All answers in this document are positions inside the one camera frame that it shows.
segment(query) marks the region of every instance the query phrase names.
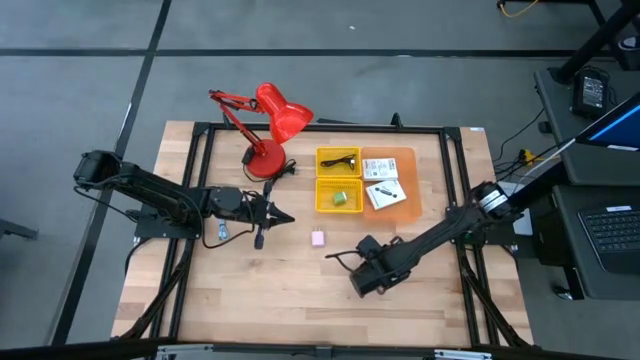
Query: wooden table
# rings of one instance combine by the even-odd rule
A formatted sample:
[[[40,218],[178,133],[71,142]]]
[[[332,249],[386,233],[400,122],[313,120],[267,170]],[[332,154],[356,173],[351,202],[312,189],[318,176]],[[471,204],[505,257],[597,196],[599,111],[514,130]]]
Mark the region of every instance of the wooden table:
[[[154,172],[180,183],[193,122],[169,121]],[[493,167],[482,129],[462,128],[471,186],[493,180]],[[268,133],[258,133],[269,137]],[[201,144],[192,186],[198,178]],[[326,145],[409,146],[418,162],[422,217],[409,225],[371,224],[358,215],[318,214],[314,210],[315,148]],[[247,146],[237,131],[216,131],[207,185],[261,190],[247,180],[240,158]],[[438,137],[424,134],[302,132],[284,144],[295,158],[297,173],[276,184],[271,200],[296,218],[266,234],[263,250],[253,249],[253,236],[207,250],[200,242],[193,254],[179,339],[197,342],[268,344],[332,344],[361,346],[469,346],[460,273],[455,248],[444,244],[424,256],[411,277],[384,295],[359,298],[348,273],[324,255],[350,250],[366,235],[387,243],[395,235],[411,240],[443,219],[446,183]],[[450,153],[457,194],[462,194],[455,149]],[[228,223],[235,234],[247,224]],[[217,243],[217,220],[206,221],[207,242]],[[314,228],[325,231],[327,246],[311,247]],[[152,240],[131,259],[113,335],[133,325],[158,291],[167,251],[166,239]],[[484,248],[491,294],[521,337],[531,342],[529,321],[513,259],[501,248]],[[356,267],[358,258],[345,257]],[[169,299],[162,334],[168,332],[173,308]],[[476,301],[481,338],[487,342],[482,307]]]

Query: yellow tray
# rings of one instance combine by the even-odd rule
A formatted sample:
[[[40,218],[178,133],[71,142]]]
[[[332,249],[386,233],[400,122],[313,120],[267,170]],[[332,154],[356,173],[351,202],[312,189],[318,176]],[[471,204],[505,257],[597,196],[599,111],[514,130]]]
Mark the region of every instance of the yellow tray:
[[[342,191],[347,194],[347,202],[336,206],[333,204],[333,196]],[[362,195],[362,180],[360,179],[316,179],[316,211],[319,213],[361,213],[364,208]]]
[[[349,164],[339,163],[329,167],[323,167],[321,162],[326,160],[336,160],[347,155],[356,154],[353,170]],[[362,176],[362,160],[360,159],[359,147],[345,146],[320,146],[316,148],[316,176],[333,178],[360,178]]]

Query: lamp shade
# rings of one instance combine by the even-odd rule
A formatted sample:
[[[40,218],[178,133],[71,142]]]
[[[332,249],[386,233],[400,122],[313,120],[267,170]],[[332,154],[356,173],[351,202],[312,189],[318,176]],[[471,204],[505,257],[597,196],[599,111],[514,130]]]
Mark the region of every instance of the lamp shade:
[[[294,137],[313,119],[311,110],[302,105],[287,102],[280,90],[271,83],[258,86],[256,100],[269,114],[271,137],[278,144]]]

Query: pink object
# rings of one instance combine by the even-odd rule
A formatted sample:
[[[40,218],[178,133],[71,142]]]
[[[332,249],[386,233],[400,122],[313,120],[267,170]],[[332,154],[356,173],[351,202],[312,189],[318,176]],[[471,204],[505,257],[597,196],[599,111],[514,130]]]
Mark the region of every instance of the pink object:
[[[311,232],[311,246],[324,247],[324,231],[315,230]]]

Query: white box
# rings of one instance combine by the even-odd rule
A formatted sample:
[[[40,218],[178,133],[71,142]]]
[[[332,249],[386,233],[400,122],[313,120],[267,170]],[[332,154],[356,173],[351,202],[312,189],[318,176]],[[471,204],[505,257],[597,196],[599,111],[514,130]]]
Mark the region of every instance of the white box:
[[[367,186],[366,190],[374,210],[379,210],[407,199],[402,186],[397,180],[383,181]]]
[[[363,159],[362,177],[364,181],[398,180],[396,159]]]

